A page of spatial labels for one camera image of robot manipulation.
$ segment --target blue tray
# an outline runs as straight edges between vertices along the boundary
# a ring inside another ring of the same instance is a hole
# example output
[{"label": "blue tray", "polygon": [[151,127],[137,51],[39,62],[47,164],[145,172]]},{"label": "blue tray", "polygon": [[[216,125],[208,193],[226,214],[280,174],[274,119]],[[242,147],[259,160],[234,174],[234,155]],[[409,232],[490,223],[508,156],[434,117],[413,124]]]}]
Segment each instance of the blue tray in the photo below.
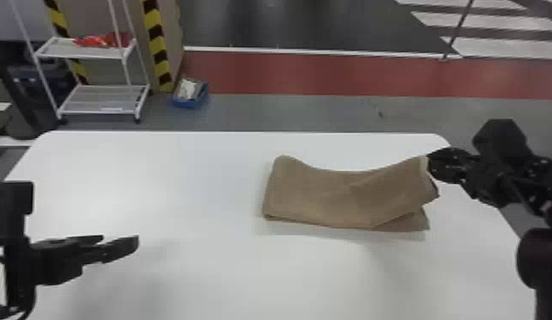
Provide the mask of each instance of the blue tray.
[{"label": "blue tray", "polygon": [[169,94],[168,103],[171,106],[176,106],[178,108],[198,109],[202,106],[202,103],[208,97],[208,91],[209,91],[208,83],[203,83],[196,99],[186,100],[179,97],[175,97],[173,94]]}]

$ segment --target gray floor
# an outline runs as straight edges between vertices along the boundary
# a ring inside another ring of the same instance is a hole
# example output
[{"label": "gray floor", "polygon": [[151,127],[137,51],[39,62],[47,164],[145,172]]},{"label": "gray floor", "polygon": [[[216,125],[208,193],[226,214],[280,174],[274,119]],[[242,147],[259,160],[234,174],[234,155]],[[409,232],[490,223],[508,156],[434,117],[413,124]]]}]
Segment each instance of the gray floor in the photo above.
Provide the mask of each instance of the gray floor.
[{"label": "gray floor", "polygon": [[[132,117],[70,117],[63,129],[419,132],[473,151],[471,137],[487,119],[501,117],[514,118],[531,148],[552,157],[552,100],[214,95],[201,110],[186,110],[167,106],[158,95],[149,100],[142,124]],[[518,234],[543,225],[516,206],[503,213]]]}]

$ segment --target brown cloth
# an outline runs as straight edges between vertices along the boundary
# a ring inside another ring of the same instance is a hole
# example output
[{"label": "brown cloth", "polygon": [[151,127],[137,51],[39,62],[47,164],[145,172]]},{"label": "brown cloth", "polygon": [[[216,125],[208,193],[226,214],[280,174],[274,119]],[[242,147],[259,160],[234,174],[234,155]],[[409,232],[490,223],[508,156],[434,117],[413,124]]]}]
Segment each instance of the brown cloth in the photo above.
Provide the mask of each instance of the brown cloth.
[{"label": "brown cloth", "polygon": [[264,217],[374,231],[429,229],[422,206],[438,197],[426,157],[362,172],[332,171],[281,156],[274,162]]}]

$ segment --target white shelf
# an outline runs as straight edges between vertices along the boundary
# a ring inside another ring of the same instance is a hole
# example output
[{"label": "white shelf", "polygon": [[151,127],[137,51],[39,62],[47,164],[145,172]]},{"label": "white shelf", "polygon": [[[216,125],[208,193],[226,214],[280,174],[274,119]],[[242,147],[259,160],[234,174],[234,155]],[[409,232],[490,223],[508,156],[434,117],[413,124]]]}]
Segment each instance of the white shelf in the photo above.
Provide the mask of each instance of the white shelf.
[{"label": "white shelf", "polygon": [[75,44],[75,39],[68,37],[51,37],[38,51],[38,58],[69,58],[69,59],[109,59],[126,60],[137,44],[131,39],[126,48],[88,48]]},{"label": "white shelf", "polygon": [[149,85],[91,86],[78,84],[58,113],[63,114],[134,114],[149,92]]}]

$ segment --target metal pole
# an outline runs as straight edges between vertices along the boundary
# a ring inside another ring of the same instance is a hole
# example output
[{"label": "metal pole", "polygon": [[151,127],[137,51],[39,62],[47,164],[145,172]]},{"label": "metal pole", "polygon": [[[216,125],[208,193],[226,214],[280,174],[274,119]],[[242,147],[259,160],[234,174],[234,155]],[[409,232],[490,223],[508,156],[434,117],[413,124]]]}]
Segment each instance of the metal pole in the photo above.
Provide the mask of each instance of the metal pole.
[{"label": "metal pole", "polygon": [[146,73],[145,61],[143,60],[143,55],[140,53],[139,40],[137,38],[137,32],[134,30],[133,21],[131,20],[131,14],[128,11],[128,5],[126,0],[122,0],[122,6],[125,8],[125,15],[127,16],[128,28],[133,34],[133,38],[137,41],[137,55],[139,56],[140,67],[143,70],[143,75],[145,76],[145,83],[149,83],[149,75]]},{"label": "metal pole", "polygon": [[466,7],[464,8],[464,11],[462,12],[462,16],[460,17],[460,20],[458,21],[458,24],[456,25],[456,28],[454,28],[454,32],[452,33],[452,38],[450,39],[450,43],[448,44],[448,49],[442,56],[441,60],[446,61],[448,60],[448,55],[450,54],[450,49],[454,45],[454,42],[456,41],[456,38],[460,34],[460,31],[462,30],[462,25],[464,24],[464,21],[466,20],[466,17],[470,13],[470,9],[472,8],[472,4],[474,3],[474,0],[468,0],[468,3],[466,3]]},{"label": "metal pole", "polygon": [[55,116],[60,120],[61,117],[60,117],[60,114],[58,113],[58,106],[55,103],[54,95],[51,93],[51,89],[49,88],[48,79],[46,79],[45,74],[43,73],[43,70],[42,70],[42,66],[39,63],[39,59],[36,57],[36,52],[34,51],[33,46],[31,45],[30,36],[27,34],[26,26],[24,25],[24,21],[21,19],[18,8],[14,4],[14,0],[9,0],[9,6],[12,8],[12,11],[14,12],[15,21],[21,30],[21,34],[24,37],[24,40],[26,41],[27,49],[30,50],[31,58],[33,59],[34,65],[36,65],[37,73],[39,73],[39,77],[42,80],[43,87],[45,88],[45,92],[49,98],[49,102],[51,102],[51,107],[54,108]]},{"label": "metal pole", "polygon": [[125,78],[127,79],[127,85],[131,86],[131,77],[128,74],[127,61],[125,60],[124,50],[122,48],[121,34],[119,33],[119,25],[117,23],[117,15],[115,14],[115,6],[113,0],[107,0],[109,3],[109,13],[111,14],[111,20],[113,22],[113,29],[115,29],[115,38],[117,39],[117,45],[119,46],[119,53],[121,54],[121,65],[125,71]]}]

